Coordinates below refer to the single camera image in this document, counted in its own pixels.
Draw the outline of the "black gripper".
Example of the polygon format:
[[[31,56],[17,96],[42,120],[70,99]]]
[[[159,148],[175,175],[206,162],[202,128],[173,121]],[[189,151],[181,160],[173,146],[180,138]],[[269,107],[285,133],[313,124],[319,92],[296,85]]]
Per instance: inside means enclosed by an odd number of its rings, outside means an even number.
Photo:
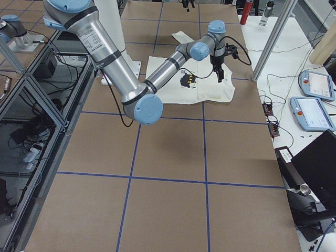
[[[213,65],[213,72],[216,72],[218,83],[221,83],[224,79],[224,70],[222,64],[225,61],[225,57],[232,56],[234,59],[238,58],[237,47],[234,45],[226,44],[220,49],[216,49],[210,54],[210,62]]]
[[[191,8],[195,8],[194,0],[180,0],[180,3],[183,5],[187,12],[190,12],[190,6]]]

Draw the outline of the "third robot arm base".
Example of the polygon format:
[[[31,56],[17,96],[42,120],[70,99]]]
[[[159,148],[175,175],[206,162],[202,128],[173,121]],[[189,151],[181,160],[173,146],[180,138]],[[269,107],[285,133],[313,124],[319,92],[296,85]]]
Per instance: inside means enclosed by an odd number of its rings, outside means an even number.
[[[13,14],[1,17],[1,39],[17,53],[32,53],[45,42],[44,35],[29,33],[19,17]]]

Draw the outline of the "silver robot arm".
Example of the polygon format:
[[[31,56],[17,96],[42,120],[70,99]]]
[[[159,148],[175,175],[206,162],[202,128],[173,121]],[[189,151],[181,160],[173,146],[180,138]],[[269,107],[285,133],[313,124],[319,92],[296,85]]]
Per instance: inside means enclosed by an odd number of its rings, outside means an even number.
[[[140,81],[106,28],[119,24],[100,17],[94,1],[44,1],[45,25],[75,34],[107,82],[119,92],[124,113],[140,124],[157,122],[166,103],[230,102],[235,87],[224,58],[229,55],[222,20],[209,23],[207,33],[192,40],[182,31],[167,58],[150,57],[146,77]]]

